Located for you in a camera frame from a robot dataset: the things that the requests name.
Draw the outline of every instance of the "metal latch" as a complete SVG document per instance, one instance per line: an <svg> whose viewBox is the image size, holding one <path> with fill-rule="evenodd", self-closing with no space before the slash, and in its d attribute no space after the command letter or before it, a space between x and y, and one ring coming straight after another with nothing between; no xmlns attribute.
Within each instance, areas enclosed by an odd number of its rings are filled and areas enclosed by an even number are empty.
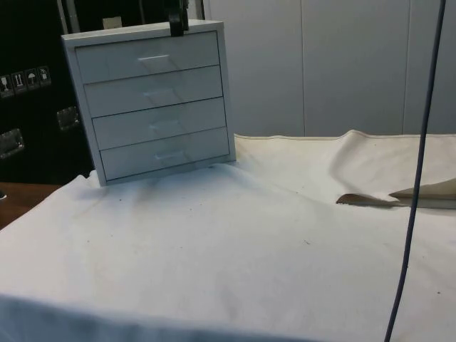
<svg viewBox="0 0 456 342"><path fill-rule="evenodd" d="M0 135L0 160L15 155L24 148L24 139L18 128Z"/></svg>

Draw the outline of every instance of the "sticker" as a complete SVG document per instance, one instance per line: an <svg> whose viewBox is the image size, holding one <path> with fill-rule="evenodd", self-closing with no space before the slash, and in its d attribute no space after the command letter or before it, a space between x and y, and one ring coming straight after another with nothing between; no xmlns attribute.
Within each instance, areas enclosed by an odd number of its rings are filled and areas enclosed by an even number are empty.
<svg viewBox="0 0 456 342"><path fill-rule="evenodd" d="M122 17L115 16L114 18L103 18L103 28L108 29L118 29L122 27Z"/></svg>
<svg viewBox="0 0 456 342"><path fill-rule="evenodd" d="M36 69L29 69L26 71L26 82L29 90L40 88L40 81L38 79L38 71Z"/></svg>
<svg viewBox="0 0 456 342"><path fill-rule="evenodd" d="M42 87L51 85L51 74L47 66L40 66L38 68L38 78Z"/></svg>
<svg viewBox="0 0 456 342"><path fill-rule="evenodd" d="M14 96L13 83L10 75L0 76L0 98Z"/></svg>
<svg viewBox="0 0 456 342"><path fill-rule="evenodd" d="M27 91L26 78L24 73L12 73L11 79L13 80L13 88L16 94L25 93Z"/></svg>

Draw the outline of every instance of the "cabinet top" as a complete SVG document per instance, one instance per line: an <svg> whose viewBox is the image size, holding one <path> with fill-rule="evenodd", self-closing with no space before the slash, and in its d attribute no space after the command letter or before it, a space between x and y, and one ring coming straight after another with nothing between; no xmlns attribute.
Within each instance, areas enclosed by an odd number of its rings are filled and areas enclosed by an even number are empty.
<svg viewBox="0 0 456 342"><path fill-rule="evenodd" d="M223 29L223 22L221 21L190 19L189 31L185 31L184 35L220 29ZM62 36L62 39L66 48L76 48L79 46L117 43L120 41L134 41L136 39L166 36L171 36L169 22L66 34Z"/></svg>

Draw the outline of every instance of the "white tablecloth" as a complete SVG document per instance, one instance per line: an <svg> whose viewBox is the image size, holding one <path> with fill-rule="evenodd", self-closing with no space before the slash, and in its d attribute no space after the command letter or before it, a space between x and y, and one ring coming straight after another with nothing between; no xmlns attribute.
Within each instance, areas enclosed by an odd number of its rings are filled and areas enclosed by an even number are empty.
<svg viewBox="0 0 456 342"><path fill-rule="evenodd" d="M456 136L427 143L423 182L455 177ZM382 341L409 209L335 201L411 187L418 138L236 146L161 180L78 177L3 229L0 341ZM456 213L419 210L394 341L454 340L455 262Z"/></svg>

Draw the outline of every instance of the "white wall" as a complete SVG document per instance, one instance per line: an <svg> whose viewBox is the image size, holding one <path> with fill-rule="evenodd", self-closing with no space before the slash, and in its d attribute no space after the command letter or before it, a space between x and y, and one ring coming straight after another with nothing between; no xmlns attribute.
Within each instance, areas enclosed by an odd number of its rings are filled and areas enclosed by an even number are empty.
<svg viewBox="0 0 456 342"><path fill-rule="evenodd" d="M439 3L206 0L206 17L225 21L236 131L418 133ZM447 0L430 133L456 133L455 32Z"/></svg>
<svg viewBox="0 0 456 342"><path fill-rule="evenodd" d="M210 0L225 22L234 129L304 135L301 0Z"/></svg>
<svg viewBox="0 0 456 342"><path fill-rule="evenodd" d="M306 135L401 134L409 3L303 0Z"/></svg>

